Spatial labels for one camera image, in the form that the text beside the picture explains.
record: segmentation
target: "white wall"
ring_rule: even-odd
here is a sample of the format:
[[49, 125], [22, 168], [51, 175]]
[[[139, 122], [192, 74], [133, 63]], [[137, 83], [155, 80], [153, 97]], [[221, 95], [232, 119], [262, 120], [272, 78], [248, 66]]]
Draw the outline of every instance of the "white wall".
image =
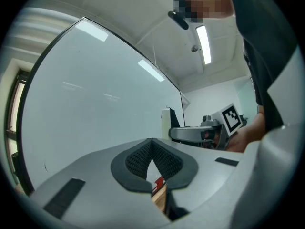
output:
[[185, 93], [191, 104], [184, 112], [185, 125], [200, 126], [204, 115], [211, 115], [216, 111], [233, 103], [239, 115], [242, 115], [241, 104], [232, 80], [192, 92]]

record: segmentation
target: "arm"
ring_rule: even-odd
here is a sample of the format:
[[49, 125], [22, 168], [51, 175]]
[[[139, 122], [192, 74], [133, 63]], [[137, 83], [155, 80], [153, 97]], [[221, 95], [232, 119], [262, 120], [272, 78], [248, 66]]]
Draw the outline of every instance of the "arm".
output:
[[259, 112], [252, 123], [240, 128], [237, 133], [232, 136], [226, 150], [244, 152], [250, 142], [261, 140], [265, 133], [264, 108], [259, 105]]

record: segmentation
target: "fluorescent light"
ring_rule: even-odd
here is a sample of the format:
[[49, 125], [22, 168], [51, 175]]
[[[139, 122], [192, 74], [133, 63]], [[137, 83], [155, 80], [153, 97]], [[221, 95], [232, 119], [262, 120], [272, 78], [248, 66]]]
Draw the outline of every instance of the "fluorescent light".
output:
[[206, 33], [206, 28], [203, 25], [198, 27], [196, 30], [199, 36], [199, 40], [203, 52], [204, 63], [208, 64], [211, 62], [211, 52], [210, 52], [208, 34]]
[[100, 26], [95, 25], [87, 20], [78, 23], [75, 27], [103, 42], [106, 41], [108, 37], [108, 33], [106, 33]]
[[152, 68], [146, 61], [141, 60], [140, 62], [138, 62], [138, 64], [158, 81], [164, 81], [164, 78], [158, 72], [156, 72], [156, 70]]

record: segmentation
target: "gray surface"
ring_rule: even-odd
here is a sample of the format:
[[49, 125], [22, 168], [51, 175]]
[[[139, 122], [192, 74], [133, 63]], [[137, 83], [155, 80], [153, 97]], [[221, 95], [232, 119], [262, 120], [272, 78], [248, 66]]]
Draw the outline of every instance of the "gray surface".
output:
[[62, 220], [81, 228], [155, 228], [170, 223], [152, 202], [150, 194], [125, 190], [112, 176], [113, 158], [144, 140], [134, 141], [83, 156], [64, 168], [32, 195], [43, 207], [72, 177], [86, 181]]
[[16, 199], [19, 201], [19, 204], [23, 210], [26, 211], [31, 216], [31, 218], [39, 224], [41, 228], [80, 229], [80, 227], [71, 225], [52, 216], [37, 206], [37, 204], [31, 201], [28, 196], [19, 193], [16, 193], [16, 196]]
[[232, 228], [249, 228], [279, 201], [304, 149], [304, 127], [279, 128], [263, 138], [255, 170], [237, 204]]
[[163, 229], [228, 229], [234, 208], [254, 167], [259, 142], [250, 143], [234, 172], [199, 208]]
[[192, 156], [198, 163], [197, 175], [189, 186], [173, 191], [177, 206], [184, 207], [189, 212], [198, 208], [213, 196], [236, 169], [234, 166], [216, 162], [215, 159], [222, 157], [239, 161], [243, 157], [241, 153], [198, 148], [168, 140], [160, 140]]

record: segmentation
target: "hand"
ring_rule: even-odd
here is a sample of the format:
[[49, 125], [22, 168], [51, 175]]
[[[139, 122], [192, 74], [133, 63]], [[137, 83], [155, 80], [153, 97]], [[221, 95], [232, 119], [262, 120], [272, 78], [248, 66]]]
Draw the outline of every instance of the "hand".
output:
[[243, 153], [248, 145], [247, 129], [240, 128], [230, 139], [226, 151]]

